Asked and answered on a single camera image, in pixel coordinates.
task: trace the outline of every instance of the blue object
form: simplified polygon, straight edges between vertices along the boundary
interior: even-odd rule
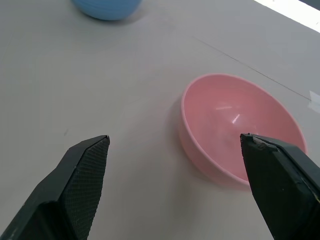
[[[142,0],[72,0],[83,13],[101,20],[121,20],[130,16]]]

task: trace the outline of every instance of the white table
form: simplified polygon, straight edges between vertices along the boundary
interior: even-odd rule
[[[177,140],[205,73],[269,91],[319,165],[320,34],[253,0],[145,0],[123,22],[67,0],[0,2],[0,233],[72,145],[110,135],[90,240],[271,240],[248,192],[205,180]]]

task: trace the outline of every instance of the bowl rim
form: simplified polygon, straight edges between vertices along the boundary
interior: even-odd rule
[[[249,181],[248,180],[244,180],[236,175],[234,175],[233,173],[231,173],[230,171],[228,171],[227,169],[221,167],[214,159],[212,159],[205,151],[204,149],[200,146],[200,144],[198,143],[198,141],[196,140],[196,138],[194,137],[194,135],[192,134],[191,132],[191,129],[188,125],[188,122],[187,122],[187,117],[186,117],[186,113],[185,113],[185,99],[186,99],[186,96],[187,96],[187,93],[189,91],[189,89],[191,88],[192,85],[194,85],[196,82],[198,81],[201,81],[202,79],[204,78],[207,78],[207,77],[217,77],[217,76],[224,76],[224,77],[229,77],[229,78],[234,78],[234,79],[237,79],[237,80],[240,80],[240,81],[243,81],[245,83],[248,83],[256,88],[258,88],[259,90],[261,90],[262,92],[264,92],[265,94],[267,94],[268,96],[270,96],[273,100],[275,100],[276,103],[278,103],[280,105],[280,107],[289,115],[289,117],[293,120],[293,123],[295,124],[295,127],[298,129],[298,132],[302,138],[302,142],[303,142],[303,151],[305,152],[306,155],[308,155],[308,148],[307,148],[307,142],[306,142],[306,139],[305,139],[305,136],[303,135],[303,132],[302,130],[300,129],[296,119],[291,115],[291,113],[283,106],[283,104],[281,102],[279,102],[275,97],[273,97],[270,93],[268,93],[266,90],[264,90],[262,87],[258,86],[257,84],[249,81],[249,80],[246,80],[240,76],[236,76],[236,75],[232,75],[232,74],[227,74],[227,73],[208,73],[208,74],[204,74],[204,75],[201,75],[199,77],[197,77],[196,79],[194,79],[192,82],[190,82],[184,92],[183,92],[183,95],[182,95],[182,98],[181,98],[181,115],[182,115],[182,121],[183,121],[183,124],[191,138],[191,141],[193,142],[193,144],[196,146],[196,148],[201,152],[201,154],[211,163],[213,164],[216,168],[218,168],[220,171],[222,171],[224,174],[226,174],[227,176],[229,176],[230,178],[232,178],[233,180],[239,182],[239,183],[242,183],[246,186],[250,186],[249,184]]]

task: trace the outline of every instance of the pink bowl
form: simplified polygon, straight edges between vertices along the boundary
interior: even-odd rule
[[[285,107],[238,76],[208,74],[190,83],[181,100],[179,136],[193,164],[212,181],[249,190],[241,133],[271,137],[307,152],[306,140]]]

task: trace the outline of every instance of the gray tabletop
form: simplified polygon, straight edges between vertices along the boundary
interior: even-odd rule
[[[249,192],[220,188],[177,139],[181,94],[206,73],[261,86],[320,164],[320,34],[253,0],[145,0],[102,22],[68,0],[0,2],[0,233],[72,145],[110,135],[90,240],[271,240]]]

